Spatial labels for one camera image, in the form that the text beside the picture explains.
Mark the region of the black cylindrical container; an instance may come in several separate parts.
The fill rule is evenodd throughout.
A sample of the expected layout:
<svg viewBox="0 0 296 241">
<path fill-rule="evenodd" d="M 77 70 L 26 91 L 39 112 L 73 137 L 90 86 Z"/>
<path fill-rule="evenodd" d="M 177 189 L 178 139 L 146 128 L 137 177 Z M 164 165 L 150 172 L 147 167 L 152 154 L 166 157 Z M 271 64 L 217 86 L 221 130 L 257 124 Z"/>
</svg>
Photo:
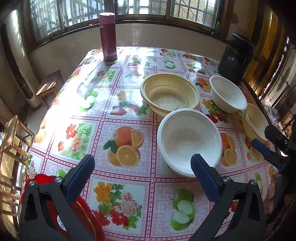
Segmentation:
<svg viewBox="0 0 296 241">
<path fill-rule="evenodd" d="M 218 65 L 218 73 L 234 83 L 240 84 L 254 56 L 255 45 L 242 35 L 233 32 Z"/>
</svg>

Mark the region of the large barred window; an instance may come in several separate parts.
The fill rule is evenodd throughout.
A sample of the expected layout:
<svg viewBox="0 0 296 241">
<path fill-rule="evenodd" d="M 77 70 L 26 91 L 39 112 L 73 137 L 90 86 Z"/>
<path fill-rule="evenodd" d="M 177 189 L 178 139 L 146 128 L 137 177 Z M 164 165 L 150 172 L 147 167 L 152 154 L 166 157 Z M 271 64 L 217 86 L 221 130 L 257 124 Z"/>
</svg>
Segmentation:
<svg viewBox="0 0 296 241">
<path fill-rule="evenodd" d="M 112 12 L 117 24 L 157 24 L 219 35 L 225 1 L 21 1 L 27 44 L 35 49 L 62 35 L 99 26 Z"/>
</svg>

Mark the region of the white tower air conditioner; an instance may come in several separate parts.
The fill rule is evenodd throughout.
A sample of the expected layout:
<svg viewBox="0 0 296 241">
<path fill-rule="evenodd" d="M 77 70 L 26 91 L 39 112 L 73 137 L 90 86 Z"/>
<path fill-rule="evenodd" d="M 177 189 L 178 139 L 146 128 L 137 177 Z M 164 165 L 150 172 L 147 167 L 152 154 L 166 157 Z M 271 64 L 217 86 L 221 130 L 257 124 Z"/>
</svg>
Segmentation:
<svg viewBox="0 0 296 241">
<path fill-rule="evenodd" d="M 27 57 L 20 32 L 19 13 L 11 11 L 1 25 L 1 43 L 8 65 L 17 86 L 24 95 L 29 107 L 36 111 L 42 107 L 42 100 L 36 96 L 39 81 Z"/>
</svg>

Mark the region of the floral fruit tablecloth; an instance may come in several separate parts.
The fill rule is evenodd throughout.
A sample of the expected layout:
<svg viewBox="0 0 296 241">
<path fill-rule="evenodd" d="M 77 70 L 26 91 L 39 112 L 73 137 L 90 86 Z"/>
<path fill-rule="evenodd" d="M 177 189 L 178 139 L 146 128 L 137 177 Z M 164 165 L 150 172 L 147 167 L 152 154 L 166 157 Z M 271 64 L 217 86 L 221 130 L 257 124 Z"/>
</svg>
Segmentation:
<svg viewBox="0 0 296 241">
<path fill-rule="evenodd" d="M 213 203 L 197 181 L 177 175 L 161 159 L 162 117 L 140 95 L 147 77 L 167 73 L 195 85 L 198 111 L 217 126 L 218 172 L 238 182 L 256 180 L 266 196 L 276 169 L 251 145 L 240 115 L 225 113 L 210 97 L 217 60 L 166 48 L 123 47 L 117 55 L 107 65 L 94 49 L 77 66 L 38 121 L 25 180 L 62 175 L 91 154 L 95 168 L 81 195 L 108 240 L 188 240 Z"/>
</svg>

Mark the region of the small wooden stool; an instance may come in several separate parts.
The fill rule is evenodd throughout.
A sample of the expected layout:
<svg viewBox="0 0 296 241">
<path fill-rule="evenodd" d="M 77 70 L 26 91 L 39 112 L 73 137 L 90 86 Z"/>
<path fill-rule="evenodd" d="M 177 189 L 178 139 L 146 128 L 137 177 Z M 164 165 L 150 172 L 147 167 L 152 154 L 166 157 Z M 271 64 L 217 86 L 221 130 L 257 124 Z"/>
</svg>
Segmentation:
<svg viewBox="0 0 296 241">
<path fill-rule="evenodd" d="M 42 103 L 47 109 L 50 108 L 50 105 L 47 103 L 45 96 L 50 93 L 54 93 L 57 96 L 64 83 L 65 81 L 62 77 L 61 70 L 57 70 L 42 78 L 36 96 L 41 98 Z"/>
</svg>

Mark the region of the magenta thermos bottle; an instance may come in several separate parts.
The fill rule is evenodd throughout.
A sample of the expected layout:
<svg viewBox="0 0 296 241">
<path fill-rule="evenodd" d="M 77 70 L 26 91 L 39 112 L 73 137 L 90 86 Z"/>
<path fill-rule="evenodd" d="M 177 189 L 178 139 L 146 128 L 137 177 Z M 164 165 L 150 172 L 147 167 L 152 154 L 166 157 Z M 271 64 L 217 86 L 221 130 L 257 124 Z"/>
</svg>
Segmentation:
<svg viewBox="0 0 296 241">
<path fill-rule="evenodd" d="M 115 14 L 104 12 L 99 14 L 99 28 L 104 61 L 117 59 Z"/>
</svg>

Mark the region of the light wooden chair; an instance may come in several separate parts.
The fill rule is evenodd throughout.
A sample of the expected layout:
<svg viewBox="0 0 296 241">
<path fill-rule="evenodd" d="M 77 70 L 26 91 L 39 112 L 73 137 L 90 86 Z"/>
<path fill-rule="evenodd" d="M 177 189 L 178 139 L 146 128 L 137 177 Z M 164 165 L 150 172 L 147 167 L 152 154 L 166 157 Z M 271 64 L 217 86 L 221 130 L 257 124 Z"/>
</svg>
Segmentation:
<svg viewBox="0 0 296 241">
<path fill-rule="evenodd" d="M 23 182 L 19 168 L 27 165 L 35 136 L 18 116 L 14 116 L 4 127 L 1 142 L 1 220 L 16 239 L 19 238 Z"/>
</svg>

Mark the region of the large white disposable bowl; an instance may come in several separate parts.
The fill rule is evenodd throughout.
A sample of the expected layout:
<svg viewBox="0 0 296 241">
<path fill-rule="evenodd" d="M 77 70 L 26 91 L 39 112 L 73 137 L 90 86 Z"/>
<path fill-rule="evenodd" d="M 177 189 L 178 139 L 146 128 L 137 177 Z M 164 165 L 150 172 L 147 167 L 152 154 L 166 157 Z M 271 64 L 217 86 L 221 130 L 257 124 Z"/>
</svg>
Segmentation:
<svg viewBox="0 0 296 241">
<path fill-rule="evenodd" d="M 175 173 L 193 178 L 191 157 L 200 154 L 210 167 L 222 155 L 222 138 L 217 126 L 203 113 L 189 108 L 177 109 L 161 121 L 157 146 L 166 165 Z"/>
</svg>

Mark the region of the small white disposable bowl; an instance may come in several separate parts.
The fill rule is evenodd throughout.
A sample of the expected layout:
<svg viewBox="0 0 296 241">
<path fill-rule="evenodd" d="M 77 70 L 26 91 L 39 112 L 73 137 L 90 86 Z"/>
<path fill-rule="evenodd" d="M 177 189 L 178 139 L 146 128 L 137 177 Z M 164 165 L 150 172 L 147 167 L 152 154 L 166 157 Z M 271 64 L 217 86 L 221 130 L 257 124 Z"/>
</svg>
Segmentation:
<svg viewBox="0 0 296 241">
<path fill-rule="evenodd" d="M 236 113 L 247 108 L 247 100 L 243 92 L 228 79 L 213 75 L 209 79 L 213 102 L 226 113 Z"/>
</svg>

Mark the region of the small yellow plastic bowl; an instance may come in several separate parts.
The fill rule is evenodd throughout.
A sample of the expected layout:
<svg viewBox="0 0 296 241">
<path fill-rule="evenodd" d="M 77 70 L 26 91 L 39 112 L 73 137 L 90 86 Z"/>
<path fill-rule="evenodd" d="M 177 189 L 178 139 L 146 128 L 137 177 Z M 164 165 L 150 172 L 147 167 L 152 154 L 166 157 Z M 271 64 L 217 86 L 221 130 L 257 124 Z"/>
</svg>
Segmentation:
<svg viewBox="0 0 296 241">
<path fill-rule="evenodd" d="M 267 142 L 264 130 L 268 126 L 266 117 L 254 104 L 248 103 L 242 117 L 242 124 L 246 134 L 251 140 L 254 138 L 261 142 Z"/>
</svg>

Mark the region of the large yellow plastic bowl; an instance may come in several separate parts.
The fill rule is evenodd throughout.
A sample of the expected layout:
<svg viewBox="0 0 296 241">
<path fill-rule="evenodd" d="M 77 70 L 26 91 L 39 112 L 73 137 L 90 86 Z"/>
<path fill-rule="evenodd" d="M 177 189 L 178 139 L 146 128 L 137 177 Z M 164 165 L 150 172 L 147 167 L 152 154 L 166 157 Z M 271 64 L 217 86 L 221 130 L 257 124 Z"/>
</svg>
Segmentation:
<svg viewBox="0 0 296 241">
<path fill-rule="evenodd" d="M 147 77 L 140 86 L 140 94 L 145 103 L 161 116 L 177 109 L 195 109 L 200 103 L 199 92 L 189 80 L 168 73 Z"/>
</svg>

